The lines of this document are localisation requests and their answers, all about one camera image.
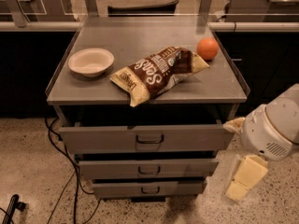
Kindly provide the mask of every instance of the brown snack bag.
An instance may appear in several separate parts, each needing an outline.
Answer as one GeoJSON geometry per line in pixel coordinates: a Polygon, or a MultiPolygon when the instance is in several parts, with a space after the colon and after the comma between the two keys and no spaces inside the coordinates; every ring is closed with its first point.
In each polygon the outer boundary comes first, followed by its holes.
{"type": "Polygon", "coordinates": [[[130,106],[135,107],[208,67],[196,53],[184,48],[168,47],[122,68],[110,79],[130,93],[130,106]]]}

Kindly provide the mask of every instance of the drawer handle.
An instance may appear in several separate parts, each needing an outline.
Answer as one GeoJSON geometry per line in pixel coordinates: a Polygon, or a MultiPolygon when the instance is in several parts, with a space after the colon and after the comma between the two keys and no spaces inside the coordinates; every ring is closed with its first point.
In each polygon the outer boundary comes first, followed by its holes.
{"type": "Polygon", "coordinates": [[[153,172],[144,172],[144,171],[141,170],[141,167],[139,166],[138,167],[138,172],[141,175],[157,175],[161,172],[161,166],[159,165],[157,171],[153,171],[153,172]]]}
{"type": "Polygon", "coordinates": [[[145,191],[144,188],[141,188],[141,192],[142,194],[158,194],[160,192],[160,187],[157,187],[157,190],[153,190],[153,191],[145,191]]]}
{"type": "Polygon", "coordinates": [[[143,141],[143,140],[139,140],[139,135],[136,136],[136,142],[139,144],[143,144],[143,145],[159,145],[164,141],[164,135],[161,135],[161,139],[160,140],[147,140],[147,141],[143,141]]]}

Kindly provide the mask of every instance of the bottom drawer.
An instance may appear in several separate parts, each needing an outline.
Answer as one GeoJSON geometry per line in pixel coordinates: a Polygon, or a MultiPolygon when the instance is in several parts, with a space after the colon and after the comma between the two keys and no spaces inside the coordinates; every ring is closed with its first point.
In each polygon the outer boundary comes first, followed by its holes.
{"type": "Polygon", "coordinates": [[[203,193],[205,180],[94,183],[96,199],[162,197],[177,195],[194,195],[203,193]]]}

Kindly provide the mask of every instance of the orange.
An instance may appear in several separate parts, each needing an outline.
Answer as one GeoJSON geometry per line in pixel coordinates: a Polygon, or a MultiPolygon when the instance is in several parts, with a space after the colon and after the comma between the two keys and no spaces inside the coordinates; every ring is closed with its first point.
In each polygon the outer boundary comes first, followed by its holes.
{"type": "Polygon", "coordinates": [[[206,37],[200,40],[197,44],[197,54],[205,61],[210,61],[215,58],[219,50],[218,42],[213,37],[206,37]]]}

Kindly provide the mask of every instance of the top drawer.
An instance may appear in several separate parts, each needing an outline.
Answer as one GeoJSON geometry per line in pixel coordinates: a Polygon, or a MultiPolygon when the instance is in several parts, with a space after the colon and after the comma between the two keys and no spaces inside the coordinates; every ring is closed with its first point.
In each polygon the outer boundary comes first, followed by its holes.
{"type": "Polygon", "coordinates": [[[60,134],[74,154],[226,149],[233,135],[213,105],[88,106],[60,134]]]}

